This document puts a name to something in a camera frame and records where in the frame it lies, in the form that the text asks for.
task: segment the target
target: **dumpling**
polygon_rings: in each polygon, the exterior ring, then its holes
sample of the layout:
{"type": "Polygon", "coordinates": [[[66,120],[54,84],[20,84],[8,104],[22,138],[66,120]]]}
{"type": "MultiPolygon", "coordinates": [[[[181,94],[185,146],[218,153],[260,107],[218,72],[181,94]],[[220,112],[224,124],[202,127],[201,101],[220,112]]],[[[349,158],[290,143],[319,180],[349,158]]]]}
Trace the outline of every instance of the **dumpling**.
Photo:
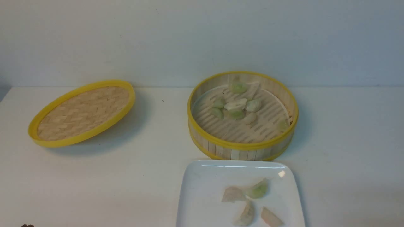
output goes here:
{"type": "Polygon", "coordinates": [[[213,114],[215,117],[219,118],[219,119],[223,119],[223,113],[221,110],[212,107],[210,109],[210,113],[213,114]]]}
{"type": "Polygon", "coordinates": [[[225,104],[226,104],[225,99],[223,97],[219,97],[213,102],[213,107],[217,109],[222,109],[225,106],[225,104]]]}
{"type": "Polygon", "coordinates": [[[246,103],[246,111],[248,112],[257,112],[259,111],[260,108],[261,108],[260,99],[254,99],[246,103]]]}
{"type": "Polygon", "coordinates": [[[235,186],[226,188],[222,198],[222,202],[232,202],[232,203],[234,203],[235,201],[245,201],[245,200],[246,197],[244,196],[243,191],[235,186]]]}
{"type": "Polygon", "coordinates": [[[247,116],[243,119],[245,124],[251,124],[257,119],[257,115],[255,113],[248,113],[247,116]]]}
{"type": "Polygon", "coordinates": [[[267,193],[267,190],[268,190],[268,179],[264,178],[258,184],[247,189],[244,193],[252,199],[258,199],[263,197],[267,193]]]}
{"type": "Polygon", "coordinates": [[[282,220],[280,220],[274,213],[272,213],[266,207],[262,207],[261,218],[270,227],[278,227],[284,224],[282,220]]]}
{"type": "Polygon", "coordinates": [[[227,109],[228,111],[230,110],[244,110],[246,107],[247,99],[239,99],[235,100],[229,103],[226,103],[224,105],[224,108],[227,109]]]}
{"type": "Polygon", "coordinates": [[[233,223],[235,226],[249,226],[253,222],[255,217],[255,208],[253,202],[247,200],[246,207],[240,217],[233,223]]]}

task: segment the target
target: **green dumpling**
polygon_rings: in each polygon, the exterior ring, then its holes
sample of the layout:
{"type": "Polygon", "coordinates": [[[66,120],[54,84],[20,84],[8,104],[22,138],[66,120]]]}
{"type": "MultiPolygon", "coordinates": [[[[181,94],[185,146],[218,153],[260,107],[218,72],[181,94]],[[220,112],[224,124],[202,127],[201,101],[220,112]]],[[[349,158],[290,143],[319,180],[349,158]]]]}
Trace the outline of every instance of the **green dumpling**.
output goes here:
{"type": "Polygon", "coordinates": [[[244,193],[252,199],[258,199],[264,197],[265,194],[267,193],[267,190],[268,190],[268,179],[264,178],[258,184],[247,189],[244,193]]]}

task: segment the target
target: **steamed dumpling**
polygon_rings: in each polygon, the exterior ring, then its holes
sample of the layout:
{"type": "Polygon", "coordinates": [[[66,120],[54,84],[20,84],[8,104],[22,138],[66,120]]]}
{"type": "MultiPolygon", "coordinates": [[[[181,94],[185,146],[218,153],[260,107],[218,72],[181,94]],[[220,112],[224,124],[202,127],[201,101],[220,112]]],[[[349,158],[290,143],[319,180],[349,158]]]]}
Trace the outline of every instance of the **steamed dumpling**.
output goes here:
{"type": "Polygon", "coordinates": [[[233,223],[235,226],[249,226],[254,220],[255,208],[253,202],[247,200],[246,207],[240,217],[233,223]]]}
{"type": "Polygon", "coordinates": [[[260,108],[261,108],[260,99],[254,99],[246,103],[246,111],[248,112],[257,112],[259,111],[260,108]]]}
{"type": "Polygon", "coordinates": [[[232,203],[234,203],[235,201],[245,201],[245,200],[246,197],[244,196],[243,191],[235,186],[226,188],[222,198],[222,202],[232,202],[232,203]]]}
{"type": "Polygon", "coordinates": [[[258,184],[247,189],[244,193],[252,199],[258,199],[263,197],[267,193],[267,190],[268,190],[268,179],[264,178],[258,184]]]}
{"type": "Polygon", "coordinates": [[[278,227],[284,224],[282,220],[280,220],[274,213],[272,213],[266,207],[262,207],[261,218],[270,227],[278,227]]]}
{"type": "Polygon", "coordinates": [[[239,99],[239,100],[235,100],[229,103],[226,103],[226,105],[224,105],[224,108],[227,109],[228,111],[230,110],[244,110],[244,108],[246,107],[246,103],[247,103],[247,99],[239,99]]]}
{"type": "Polygon", "coordinates": [[[248,113],[247,116],[243,119],[245,124],[251,124],[257,119],[257,115],[255,113],[248,113]]]}

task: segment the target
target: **yellow rim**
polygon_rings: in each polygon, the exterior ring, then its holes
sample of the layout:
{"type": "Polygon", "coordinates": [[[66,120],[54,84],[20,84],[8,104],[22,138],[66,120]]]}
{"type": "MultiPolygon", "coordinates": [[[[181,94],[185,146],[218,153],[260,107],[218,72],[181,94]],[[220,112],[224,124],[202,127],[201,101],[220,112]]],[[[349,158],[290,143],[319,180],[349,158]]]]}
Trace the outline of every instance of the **yellow rim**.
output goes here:
{"type": "Polygon", "coordinates": [[[105,81],[100,81],[100,82],[96,82],[93,84],[88,84],[88,85],[79,87],[78,89],[72,90],[72,91],[60,96],[59,98],[57,98],[56,100],[54,100],[53,102],[51,102],[50,104],[45,106],[32,119],[31,123],[28,126],[28,134],[36,144],[43,146],[43,147],[63,147],[63,146],[75,144],[75,143],[84,141],[86,139],[89,139],[89,138],[107,130],[109,127],[113,126],[115,123],[117,123],[120,119],[122,119],[129,112],[129,110],[132,108],[133,104],[135,103],[135,99],[136,99],[135,91],[133,90],[132,85],[123,80],[105,80],[105,81]],[[94,90],[97,88],[107,87],[107,86],[122,87],[129,92],[128,104],[118,114],[116,114],[114,117],[107,120],[103,124],[100,124],[99,126],[93,128],[89,131],[86,131],[80,135],[74,136],[74,137],[57,140],[57,141],[44,141],[39,138],[39,136],[37,134],[38,126],[41,123],[42,119],[51,110],[53,110],[55,107],[60,105],[62,102],[66,101],[80,93],[83,93],[83,92],[86,92],[89,90],[94,90]]]}
{"type": "Polygon", "coordinates": [[[261,74],[261,73],[257,73],[257,72],[250,72],[250,71],[228,71],[228,72],[223,72],[223,73],[219,73],[216,75],[213,75],[205,80],[203,80],[202,82],[200,82],[192,91],[191,95],[189,96],[188,99],[188,110],[187,110],[187,114],[188,114],[188,119],[191,122],[193,128],[205,139],[207,139],[208,141],[211,141],[219,146],[222,147],[226,147],[226,148],[231,148],[231,149],[235,149],[235,150],[259,150],[259,149],[263,149],[266,147],[270,147],[273,146],[274,144],[279,143],[280,141],[282,141],[283,139],[285,139],[286,137],[288,137],[291,133],[293,133],[297,120],[299,118],[299,109],[297,107],[297,102],[295,97],[293,96],[292,92],[286,87],[284,86],[281,82],[277,81],[276,79],[269,77],[265,74],[261,74]],[[206,131],[204,131],[195,121],[194,117],[192,116],[192,112],[191,112],[191,98],[193,97],[194,93],[196,92],[196,90],[202,85],[204,84],[206,81],[211,80],[215,77],[218,76],[222,76],[225,74],[252,74],[252,75],[256,75],[256,76],[260,76],[260,77],[264,77],[266,79],[272,80],[275,83],[277,83],[278,85],[280,85],[283,89],[286,90],[286,92],[291,96],[293,103],[295,105],[295,111],[296,114],[293,116],[293,122],[291,124],[291,126],[288,128],[288,130],[286,130],[284,133],[278,135],[277,137],[270,139],[268,141],[263,141],[263,142],[259,142],[259,143],[234,143],[234,142],[228,142],[222,139],[219,139],[217,137],[214,137],[212,135],[210,135],[209,133],[207,133],[206,131]]]}
{"type": "MultiPolygon", "coordinates": [[[[194,138],[194,136],[192,135],[190,128],[189,128],[189,134],[190,134],[190,136],[191,136],[192,141],[195,143],[195,145],[196,145],[196,146],[199,148],[199,150],[201,150],[202,153],[204,153],[206,156],[210,157],[211,159],[224,160],[223,157],[216,156],[216,155],[210,153],[209,151],[207,151],[204,147],[202,147],[202,146],[196,141],[196,139],[194,138]]],[[[266,158],[266,159],[264,159],[264,160],[261,160],[261,161],[270,162],[270,161],[276,159],[277,157],[279,157],[281,154],[283,154],[283,152],[286,151],[286,148],[289,147],[289,144],[291,143],[292,138],[291,138],[291,139],[289,140],[289,142],[285,145],[285,147],[282,148],[276,155],[272,155],[272,156],[270,156],[270,157],[268,157],[268,158],[266,158]]]]}

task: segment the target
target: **translucent dumpling wrapper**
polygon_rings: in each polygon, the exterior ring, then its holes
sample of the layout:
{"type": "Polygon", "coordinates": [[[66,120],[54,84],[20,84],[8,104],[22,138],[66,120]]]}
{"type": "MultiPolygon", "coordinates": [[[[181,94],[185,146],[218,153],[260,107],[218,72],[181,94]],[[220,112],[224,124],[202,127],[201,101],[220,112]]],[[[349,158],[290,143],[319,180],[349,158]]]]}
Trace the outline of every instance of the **translucent dumpling wrapper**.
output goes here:
{"type": "Polygon", "coordinates": [[[213,114],[215,117],[219,118],[219,119],[223,119],[223,113],[220,109],[217,108],[211,108],[210,109],[210,113],[213,114]]]}
{"type": "Polygon", "coordinates": [[[226,103],[226,105],[224,105],[224,108],[228,111],[230,110],[244,110],[244,108],[246,107],[247,104],[247,99],[239,99],[239,100],[235,100],[229,103],[226,103]]]}
{"type": "Polygon", "coordinates": [[[248,84],[240,82],[239,76],[229,77],[229,90],[233,93],[240,94],[248,90],[248,84]]]}
{"type": "Polygon", "coordinates": [[[254,82],[252,84],[249,84],[249,88],[248,91],[246,92],[244,98],[246,98],[248,101],[251,101],[254,99],[254,95],[255,93],[258,91],[259,89],[259,82],[254,82]]]}
{"type": "Polygon", "coordinates": [[[246,201],[246,207],[240,217],[233,223],[235,226],[249,226],[254,221],[255,208],[253,202],[250,200],[246,201]]]}
{"type": "Polygon", "coordinates": [[[213,102],[214,108],[222,109],[225,105],[226,105],[226,101],[223,97],[219,97],[213,102]]]}
{"type": "Polygon", "coordinates": [[[257,112],[261,108],[261,100],[253,99],[251,101],[246,102],[246,111],[248,112],[257,112]]]}
{"type": "Polygon", "coordinates": [[[236,201],[245,201],[246,197],[243,194],[243,191],[238,187],[231,186],[226,188],[223,193],[222,202],[236,202],[236,201]]]}
{"type": "Polygon", "coordinates": [[[232,109],[229,110],[229,117],[233,119],[243,119],[245,116],[244,112],[239,109],[232,109]]]}
{"type": "Polygon", "coordinates": [[[264,178],[258,184],[252,186],[251,188],[245,190],[244,194],[252,199],[258,199],[265,196],[268,190],[268,179],[264,178]]]}
{"type": "Polygon", "coordinates": [[[284,224],[282,220],[280,220],[274,213],[272,213],[266,207],[262,207],[261,218],[270,227],[279,227],[284,224]]]}
{"type": "Polygon", "coordinates": [[[245,124],[251,124],[257,120],[257,115],[255,113],[248,113],[247,116],[243,119],[245,124]]]}
{"type": "Polygon", "coordinates": [[[248,84],[243,82],[233,82],[229,90],[236,94],[244,93],[248,90],[248,84]]]}

